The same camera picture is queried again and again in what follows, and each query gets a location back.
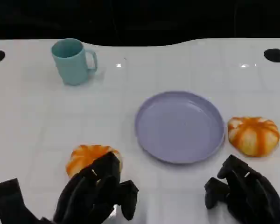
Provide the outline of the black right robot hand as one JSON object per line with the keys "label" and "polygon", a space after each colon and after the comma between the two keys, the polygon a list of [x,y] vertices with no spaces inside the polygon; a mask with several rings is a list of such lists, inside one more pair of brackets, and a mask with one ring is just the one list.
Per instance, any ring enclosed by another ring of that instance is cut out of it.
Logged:
{"label": "black right robot hand", "polygon": [[223,163],[217,177],[204,186],[205,206],[225,203],[241,224],[280,224],[280,196],[261,173],[234,155]]}

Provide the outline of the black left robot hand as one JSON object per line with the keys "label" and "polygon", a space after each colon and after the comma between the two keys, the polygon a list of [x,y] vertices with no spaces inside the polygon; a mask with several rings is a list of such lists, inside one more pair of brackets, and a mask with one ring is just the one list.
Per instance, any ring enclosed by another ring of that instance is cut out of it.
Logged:
{"label": "black left robot hand", "polygon": [[135,214],[138,188],[120,181],[119,159],[111,152],[75,174],[63,189],[53,217],[56,224],[101,224],[121,207],[124,218]]}

